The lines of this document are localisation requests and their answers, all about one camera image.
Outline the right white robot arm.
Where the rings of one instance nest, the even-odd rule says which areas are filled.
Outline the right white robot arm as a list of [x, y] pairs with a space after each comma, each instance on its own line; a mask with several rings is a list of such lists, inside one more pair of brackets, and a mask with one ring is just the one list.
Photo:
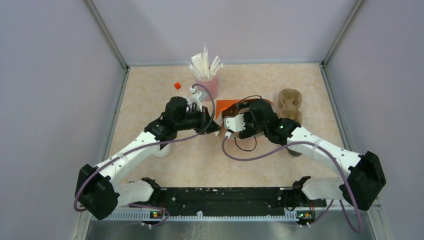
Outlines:
[[337, 177], [309, 178], [293, 192], [299, 206], [312, 200], [345, 200], [359, 210], [370, 209], [386, 185], [379, 157], [367, 151], [360, 154], [334, 145], [307, 130], [299, 122], [278, 117], [264, 99], [237, 103], [240, 110], [236, 126], [242, 138], [263, 134], [270, 142], [286, 146], [292, 156], [305, 155], [329, 168]]

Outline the pink straw holder cup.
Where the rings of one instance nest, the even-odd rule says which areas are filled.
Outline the pink straw holder cup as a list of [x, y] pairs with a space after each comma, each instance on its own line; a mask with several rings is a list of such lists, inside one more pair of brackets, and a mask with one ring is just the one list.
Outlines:
[[215, 100], [218, 97], [218, 91], [219, 91], [219, 86], [218, 86], [218, 82], [219, 82], [219, 77], [217, 75], [215, 75], [212, 79], [208, 80], [208, 81], [203, 81], [200, 78], [196, 78], [195, 82], [197, 84], [201, 84], [203, 86], [205, 86], [211, 93], [213, 100]]

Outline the stack of white lids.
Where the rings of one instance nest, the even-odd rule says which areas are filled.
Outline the stack of white lids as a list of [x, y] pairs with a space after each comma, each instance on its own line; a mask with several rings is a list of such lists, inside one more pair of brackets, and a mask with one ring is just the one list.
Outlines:
[[171, 148], [169, 148], [169, 146], [164, 147], [163, 149], [161, 149], [160, 151], [154, 153], [153, 155], [157, 158], [164, 158], [166, 157], [169, 153], [171, 152]]

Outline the white wrapped straws bundle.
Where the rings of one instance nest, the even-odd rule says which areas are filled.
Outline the white wrapped straws bundle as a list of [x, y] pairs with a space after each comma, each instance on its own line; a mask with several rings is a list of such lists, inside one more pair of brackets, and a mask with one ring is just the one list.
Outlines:
[[203, 51], [191, 57], [188, 69], [194, 77], [202, 83], [208, 83], [218, 76], [219, 71], [224, 67], [220, 57], [216, 55], [213, 61], [209, 61], [209, 50], [206, 44]]

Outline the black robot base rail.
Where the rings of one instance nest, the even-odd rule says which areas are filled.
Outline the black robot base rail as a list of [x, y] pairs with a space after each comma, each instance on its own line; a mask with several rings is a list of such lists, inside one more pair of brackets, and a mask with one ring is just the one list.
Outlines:
[[168, 187], [156, 188], [142, 205], [165, 208], [172, 217], [282, 217], [296, 209], [325, 207], [298, 188], [286, 187]]

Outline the stack of paper cups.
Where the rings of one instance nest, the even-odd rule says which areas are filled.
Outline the stack of paper cups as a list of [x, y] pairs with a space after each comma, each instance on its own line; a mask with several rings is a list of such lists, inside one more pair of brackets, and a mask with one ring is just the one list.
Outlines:
[[294, 158], [297, 158], [302, 155], [302, 153], [291, 150], [291, 149], [287, 149], [287, 152], [291, 157], [294, 157]]

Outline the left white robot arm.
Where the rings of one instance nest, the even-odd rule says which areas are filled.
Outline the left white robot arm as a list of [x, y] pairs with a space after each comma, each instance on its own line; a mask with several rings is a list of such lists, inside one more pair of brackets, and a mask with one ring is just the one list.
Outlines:
[[156, 206], [161, 194], [151, 183], [138, 180], [122, 184], [121, 180], [149, 156], [166, 156], [170, 145], [179, 142], [179, 131], [194, 130], [196, 136], [219, 132], [221, 127], [214, 121], [214, 115], [206, 106], [189, 103], [184, 97], [172, 97], [160, 117], [150, 122], [130, 144], [99, 164], [86, 164], [80, 169], [74, 209], [89, 211], [102, 220], [117, 207], [132, 203]]

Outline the orange paper bag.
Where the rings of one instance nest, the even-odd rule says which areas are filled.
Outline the orange paper bag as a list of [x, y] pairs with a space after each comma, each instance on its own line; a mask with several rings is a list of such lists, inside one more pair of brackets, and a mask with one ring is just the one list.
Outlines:
[[226, 99], [217, 100], [216, 107], [218, 113], [215, 115], [217, 123], [221, 124], [224, 128], [227, 124], [227, 118], [233, 118], [241, 115], [245, 120], [244, 129], [238, 132], [233, 132], [228, 139], [233, 140], [235, 147], [243, 152], [253, 152], [258, 146], [257, 137], [261, 135], [260, 132], [255, 130], [255, 124], [252, 115], [250, 114], [250, 104], [257, 100], [264, 100], [265, 102], [273, 105], [261, 95], [254, 94], [248, 95], [242, 99]]

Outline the small orange cube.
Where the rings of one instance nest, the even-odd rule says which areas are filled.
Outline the small orange cube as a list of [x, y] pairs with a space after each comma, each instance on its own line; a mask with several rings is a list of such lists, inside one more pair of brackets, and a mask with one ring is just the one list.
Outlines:
[[174, 87], [178, 90], [178, 89], [180, 89], [180, 88], [181, 88], [181, 84], [180, 84], [179, 82], [176, 82], [176, 83], [174, 84]]

